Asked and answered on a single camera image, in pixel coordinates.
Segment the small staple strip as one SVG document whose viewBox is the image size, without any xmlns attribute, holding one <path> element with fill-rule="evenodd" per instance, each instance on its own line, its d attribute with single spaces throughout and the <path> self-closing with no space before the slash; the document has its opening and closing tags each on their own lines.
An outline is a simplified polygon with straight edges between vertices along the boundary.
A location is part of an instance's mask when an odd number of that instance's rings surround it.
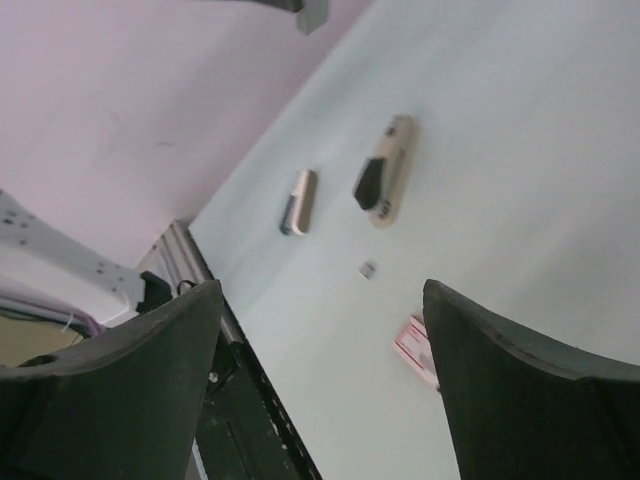
<svg viewBox="0 0 640 480">
<path fill-rule="evenodd" d="M 377 272 L 377 264 L 372 260 L 365 261 L 359 266 L 358 272 L 363 278 L 370 280 Z"/>
</svg>

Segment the black silver stapler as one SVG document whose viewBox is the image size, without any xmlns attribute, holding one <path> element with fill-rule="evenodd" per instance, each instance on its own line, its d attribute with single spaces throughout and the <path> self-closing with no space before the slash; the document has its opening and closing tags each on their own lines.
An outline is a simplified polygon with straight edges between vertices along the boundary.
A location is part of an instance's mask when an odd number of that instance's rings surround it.
<svg viewBox="0 0 640 480">
<path fill-rule="evenodd" d="M 413 116 L 394 115 L 359 172 L 353 197 L 375 228 L 387 228 L 395 221 L 418 135 L 419 127 Z"/>
</svg>

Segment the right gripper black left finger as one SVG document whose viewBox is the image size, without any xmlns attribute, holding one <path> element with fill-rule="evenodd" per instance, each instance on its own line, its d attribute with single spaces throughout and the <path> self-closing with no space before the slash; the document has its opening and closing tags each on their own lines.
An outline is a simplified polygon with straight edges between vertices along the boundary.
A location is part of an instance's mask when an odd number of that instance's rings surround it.
<svg viewBox="0 0 640 480">
<path fill-rule="evenodd" d="M 220 331 L 206 281 L 96 337 L 1 371 L 5 479 L 181 479 Z"/>
</svg>

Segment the red staple box with tray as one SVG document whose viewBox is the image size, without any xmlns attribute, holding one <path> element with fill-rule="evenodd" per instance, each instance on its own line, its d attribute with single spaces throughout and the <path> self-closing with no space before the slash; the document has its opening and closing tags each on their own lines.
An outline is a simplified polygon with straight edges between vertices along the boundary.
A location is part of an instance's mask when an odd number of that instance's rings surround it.
<svg viewBox="0 0 640 480">
<path fill-rule="evenodd" d="M 394 338 L 393 347 L 428 385 L 436 391 L 439 390 L 431 344 L 425 325 L 419 316 L 409 317 Z"/>
</svg>

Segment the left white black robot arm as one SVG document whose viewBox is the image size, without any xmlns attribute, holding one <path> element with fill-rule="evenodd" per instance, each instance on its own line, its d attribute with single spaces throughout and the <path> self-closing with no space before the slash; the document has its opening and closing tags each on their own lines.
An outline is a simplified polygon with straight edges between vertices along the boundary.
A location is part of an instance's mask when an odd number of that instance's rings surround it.
<svg viewBox="0 0 640 480">
<path fill-rule="evenodd" d="M 31 308 L 120 325 L 172 299 L 157 275 L 121 266 L 49 226 L 1 192 L 1 289 Z"/>
</svg>

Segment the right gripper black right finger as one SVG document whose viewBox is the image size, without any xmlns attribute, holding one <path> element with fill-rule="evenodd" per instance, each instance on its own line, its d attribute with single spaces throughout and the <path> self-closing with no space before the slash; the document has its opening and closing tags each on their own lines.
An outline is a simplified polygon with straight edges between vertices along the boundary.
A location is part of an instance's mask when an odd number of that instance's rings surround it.
<svg viewBox="0 0 640 480">
<path fill-rule="evenodd" d="M 639 368 L 557 341 L 445 284 L 423 316 L 464 479 L 636 479 Z"/>
</svg>

